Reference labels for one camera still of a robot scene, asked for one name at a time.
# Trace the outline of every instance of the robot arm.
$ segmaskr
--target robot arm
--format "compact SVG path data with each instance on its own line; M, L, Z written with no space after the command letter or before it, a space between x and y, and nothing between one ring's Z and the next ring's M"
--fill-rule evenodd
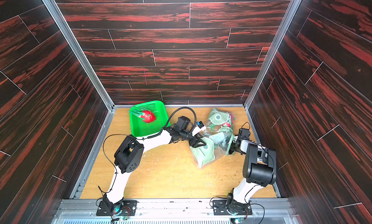
M197 137L201 130L205 130L202 122L197 122L190 131L186 130L190 124L187 117L179 117L176 124L162 128L157 134L135 138L127 136L118 150L115 152L115 173L111 181L110 189L103 196L108 211L112 216L120 215L123 210L123 194L129 176L141 161L143 152L160 145L173 143L179 140L187 140L192 147L205 146L206 143ZM259 189L273 184L276 178L276 155L275 151L262 147L249 140L249 130L240 129L239 135L234 138L230 147L230 153L239 152L245 154L243 165L244 179L235 189L228 194L227 210L231 214L247 210L249 198ZM265 153L267 165L258 164L257 156Z

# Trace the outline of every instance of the wooden table surface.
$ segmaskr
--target wooden table surface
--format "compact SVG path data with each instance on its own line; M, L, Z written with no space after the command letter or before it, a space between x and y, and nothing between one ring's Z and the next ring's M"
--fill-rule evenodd
M234 134L248 121L243 107L218 108L230 111L236 116ZM110 134L130 134L129 109L116 110L109 127ZM170 115L176 108L167 108ZM193 108L198 121L207 123L211 108ZM179 116L193 120L190 110L180 110L171 119L175 123ZM114 161L114 153L125 136L112 136L105 143L105 153ZM197 168L187 141L162 145L144 153L140 166L130 176L125 187L125 198L211 198L226 197L232 188L239 185L243 179L244 155L235 154L223 156L212 164ZM98 199L102 197L98 185L107 191L114 172L113 165L105 158L102 147L93 165L81 199ZM272 185L258 190L253 197L276 197Z

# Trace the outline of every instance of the green tray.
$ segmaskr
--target green tray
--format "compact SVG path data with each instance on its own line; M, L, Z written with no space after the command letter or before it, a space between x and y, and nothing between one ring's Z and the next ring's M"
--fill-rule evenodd
M135 105L137 108L144 108L154 113L156 120L151 123L145 123L140 118L129 113L131 121L131 131L134 137L142 137L150 134L155 134L165 125L168 120L168 114L165 110L164 103L161 101L149 101Z

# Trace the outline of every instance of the clear plastic bag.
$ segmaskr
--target clear plastic bag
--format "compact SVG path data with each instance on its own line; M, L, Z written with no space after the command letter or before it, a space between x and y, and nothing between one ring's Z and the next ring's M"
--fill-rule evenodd
M234 122L233 113L212 108L205 124L207 129L203 133L204 137L201 138L206 145L190 147L199 169L228 154L234 138Z

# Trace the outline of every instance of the black mounting plate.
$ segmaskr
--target black mounting plate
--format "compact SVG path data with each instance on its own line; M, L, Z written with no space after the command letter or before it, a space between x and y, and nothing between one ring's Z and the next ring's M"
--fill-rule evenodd
M129 216L134 216L134 214L136 213L136 210L137 210L137 201L135 201L135 200L127 200L127 201L123 200L123 205L122 206L123 207L125 207L125 206L129 207L130 208ZM101 201L99 203L96 216L110 216L109 209L107 208L107 206L105 205L105 203L103 201ZM128 216L127 208L123 208L123 212L121 212L117 216L119 216L119 217L120 216Z
M226 207L226 202L227 200L213 200L213 213L214 215L231 215L229 212L227 212L227 207ZM248 215L252 215L252 208L251 204L248 203ZM245 211L239 212L236 215L247 215Z

